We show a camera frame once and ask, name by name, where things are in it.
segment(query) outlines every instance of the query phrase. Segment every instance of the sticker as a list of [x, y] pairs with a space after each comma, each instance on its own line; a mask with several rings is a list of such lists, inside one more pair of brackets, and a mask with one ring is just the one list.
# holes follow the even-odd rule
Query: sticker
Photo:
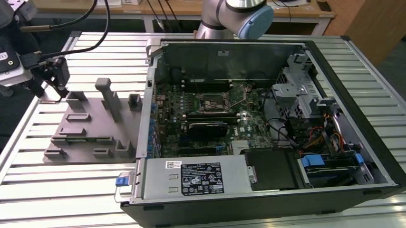
[[181, 194], [184, 196], [224, 193], [220, 163], [181, 165]]
[[179, 169], [181, 165], [181, 161], [165, 161], [164, 167], [167, 169]]
[[229, 51], [217, 51], [217, 56], [228, 56]]
[[1, 52], [0, 53], [0, 61], [2, 61], [5, 59], [8, 59], [8, 54], [6, 54], [6, 52]]
[[139, 10], [122, 10], [124, 13], [140, 13]]

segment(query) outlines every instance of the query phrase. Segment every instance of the green motherboard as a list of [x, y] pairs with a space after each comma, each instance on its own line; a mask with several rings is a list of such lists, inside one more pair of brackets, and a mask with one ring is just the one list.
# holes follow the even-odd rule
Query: green motherboard
[[[249, 148], [272, 147], [272, 138], [260, 110], [261, 92], [263, 90], [253, 88], [249, 83], [233, 83], [231, 89], [220, 93], [188, 93], [180, 85], [159, 84], [159, 156], [203, 156], [207, 151], [209, 155], [232, 155], [232, 142], [239, 141], [247, 142]], [[216, 123], [223, 123], [221, 127], [227, 128], [223, 129], [221, 137], [209, 137], [217, 130], [197, 139], [188, 135], [192, 124]]]

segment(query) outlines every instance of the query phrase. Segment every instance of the aluminum profile table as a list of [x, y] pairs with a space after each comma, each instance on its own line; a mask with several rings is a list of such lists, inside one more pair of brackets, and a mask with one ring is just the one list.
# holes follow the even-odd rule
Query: aluminum profile table
[[[70, 37], [64, 49], [92, 46], [101, 33]], [[109, 77], [120, 97], [143, 95], [147, 74], [145, 42], [151, 38], [192, 38], [192, 34], [109, 33], [89, 53], [66, 56], [69, 90], [100, 97], [93, 83]], [[261, 39], [308, 39], [301, 36], [264, 36]], [[339, 37], [311, 37], [391, 153], [406, 170], [406, 103], [363, 57], [351, 41]], [[328, 94], [323, 81], [321, 86]], [[34, 98], [0, 156], [1, 227], [139, 227], [113, 200], [114, 178], [133, 164], [50, 165], [42, 163], [62, 118], [66, 103], [38, 104]], [[362, 203], [328, 215], [249, 220], [192, 227], [264, 228], [289, 226], [404, 227], [406, 195]]]

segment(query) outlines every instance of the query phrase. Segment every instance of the wooden table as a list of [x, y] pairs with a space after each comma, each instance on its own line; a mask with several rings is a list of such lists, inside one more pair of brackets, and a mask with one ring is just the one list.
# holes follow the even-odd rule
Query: wooden table
[[[149, 0], [149, 2], [159, 18], [164, 19], [157, 0]], [[92, 0], [33, 0], [33, 3], [38, 9], [37, 18], [77, 18], [88, 10]], [[163, 0], [161, 3], [168, 19], [173, 19]], [[184, 0], [169, 0], [169, 3], [179, 20], [200, 20], [201, 3]], [[105, 17], [104, 11], [104, 9], [96, 9], [89, 18], [102, 19]], [[140, 5], [122, 5], [120, 8], [110, 8], [110, 13], [113, 19], [141, 19], [145, 31], [153, 32], [152, 22], [156, 18], [145, 0]], [[321, 11], [316, 1], [311, 0], [311, 3], [305, 5], [291, 7], [291, 18], [287, 8], [275, 9], [273, 22], [313, 23], [316, 25], [312, 35], [323, 35], [333, 17], [335, 13]]]

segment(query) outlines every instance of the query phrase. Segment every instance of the motherboard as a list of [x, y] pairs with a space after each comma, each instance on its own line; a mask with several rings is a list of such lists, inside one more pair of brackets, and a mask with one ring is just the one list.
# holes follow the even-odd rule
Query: motherboard
[[255, 83], [157, 84], [159, 157], [239, 154], [272, 147]]

